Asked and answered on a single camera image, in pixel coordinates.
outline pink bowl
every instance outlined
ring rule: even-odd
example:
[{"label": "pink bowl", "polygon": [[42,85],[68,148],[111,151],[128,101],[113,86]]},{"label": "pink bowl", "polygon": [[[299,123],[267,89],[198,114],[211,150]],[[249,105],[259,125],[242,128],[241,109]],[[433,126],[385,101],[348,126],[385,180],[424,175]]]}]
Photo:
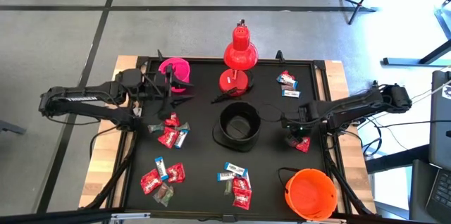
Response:
[{"label": "pink bowl", "polygon": [[[163,63],[161,63],[158,70],[162,73],[165,73],[166,66],[172,64],[172,68],[174,69],[174,75],[181,81],[190,83],[190,64],[183,58],[168,58]],[[178,89],[172,87],[172,92],[180,93],[185,91],[185,89]]]}]

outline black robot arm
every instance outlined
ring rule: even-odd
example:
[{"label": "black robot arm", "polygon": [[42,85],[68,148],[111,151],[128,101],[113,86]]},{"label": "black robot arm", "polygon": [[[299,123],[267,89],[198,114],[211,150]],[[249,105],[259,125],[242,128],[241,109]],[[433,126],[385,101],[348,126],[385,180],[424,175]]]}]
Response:
[{"label": "black robot arm", "polygon": [[[142,74],[139,69],[119,72],[114,81],[95,87],[52,87],[41,94],[39,112],[51,118],[68,113],[91,118],[110,120],[119,130],[136,130],[140,119],[131,109],[119,107],[127,97],[131,101],[163,100],[158,112],[160,119],[168,118],[180,103],[191,99],[192,95],[172,95],[171,87],[189,88],[192,84],[182,82],[173,74],[172,65],[166,72],[152,75]],[[117,108],[86,104],[86,101],[103,101]]]},{"label": "black robot arm", "polygon": [[282,127],[309,129],[325,123],[329,132],[345,130],[351,123],[380,112],[404,113],[412,101],[404,87],[377,83],[362,94],[336,101],[311,101],[299,107],[296,116],[282,115]]},{"label": "black robot arm", "polygon": [[[287,117],[282,114],[280,121],[283,128],[289,128],[290,134],[285,141],[295,146],[302,141],[302,137],[310,133],[314,126],[323,126],[327,132],[334,134],[346,130],[351,123],[380,112],[404,113],[412,107],[412,100],[404,87],[399,85],[381,85],[377,82],[365,93],[336,101],[312,101],[299,107],[297,116]],[[323,145],[327,146],[327,137],[323,138]],[[326,165],[337,179],[342,190],[350,199],[359,214],[372,214],[338,170],[328,149],[324,149]]]}]

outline tripod stand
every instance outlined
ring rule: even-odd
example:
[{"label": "tripod stand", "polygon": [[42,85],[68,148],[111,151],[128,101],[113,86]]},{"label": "tripod stand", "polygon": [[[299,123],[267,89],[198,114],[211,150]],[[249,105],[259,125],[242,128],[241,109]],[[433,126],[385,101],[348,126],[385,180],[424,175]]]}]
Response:
[{"label": "tripod stand", "polygon": [[[354,21],[355,16],[359,12],[360,8],[363,7],[362,3],[364,3],[364,0],[361,0],[360,2],[356,2],[356,1],[352,1],[352,0],[344,0],[344,1],[350,2],[350,3],[354,4],[354,5],[357,5],[355,7],[355,9],[354,9],[354,13],[352,13],[350,21],[347,23],[347,24],[351,25],[352,22]],[[368,10],[370,10],[370,12],[376,12],[376,10],[371,9],[371,8],[368,8]]]}]

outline lamp base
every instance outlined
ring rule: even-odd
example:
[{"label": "lamp base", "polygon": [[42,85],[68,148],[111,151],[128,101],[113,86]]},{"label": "lamp base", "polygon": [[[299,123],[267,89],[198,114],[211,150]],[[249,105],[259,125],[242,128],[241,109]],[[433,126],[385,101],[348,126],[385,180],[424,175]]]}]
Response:
[{"label": "lamp base", "polygon": [[237,97],[246,92],[249,87],[249,78],[245,72],[238,70],[236,78],[233,79],[234,73],[235,70],[233,69],[227,69],[224,71],[224,73],[222,73],[219,77],[219,88],[225,93],[236,87],[237,91],[231,93],[230,95]]}]

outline black tray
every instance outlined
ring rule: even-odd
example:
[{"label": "black tray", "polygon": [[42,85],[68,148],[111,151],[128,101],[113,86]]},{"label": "black tray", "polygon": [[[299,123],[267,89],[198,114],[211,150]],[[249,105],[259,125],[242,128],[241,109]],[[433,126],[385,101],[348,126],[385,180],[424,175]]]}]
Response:
[{"label": "black tray", "polygon": [[[158,58],[138,59],[138,63],[148,60],[147,69],[155,71],[160,62]],[[160,134],[149,134],[146,127],[135,133],[135,157],[127,171],[125,191],[121,206],[128,211],[150,211],[154,216],[174,218],[220,218],[232,214],[246,220],[299,220],[299,216],[285,203],[283,186],[278,180],[277,169],[316,168],[326,172],[319,130],[311,136],[308,154],[288,147],[283,138],[288,133],[280,123],[262,121],[259,141],[249,153],[239,153],[217,145],[211,137],[211,129],[220,112],[231,101],[210,104],[220,94],[219,75],[227,69],[219,58],[186,58],[190,62],[190,82],[195,85],[196,97],[177,107],[180,122],[189,122],[191,131],[182,149],[167,149],[157,141]],[[293,74],[299,82],[299,99],[282,97],[277,76],[284,70]],[[270,103],[283,111],[296,111],[300,104],[318,99],[317,81],[313,61],[259,60],[252,69],[254,88],[240,99],[259,108],[261,116],[277,119],[279,112],[269,106]],[[160,123],[155,113],[160,101],[144,102],[142,117],[145,123]],[[175,195],[166,208],[154,201],[152,195],[145,195],[140,186],[141,177],[154,169],[154,159],[162,156],[166,167],[182,162],[186,180],[173,184]],[[232,206],[233,196],[224,196],[224,182],[216,181],[216,174],[224,172],[224,163],[228,161],[249,169],[252,184],[252,203],[246,211]],[[292,176],[283,173],[285,180]]]}]

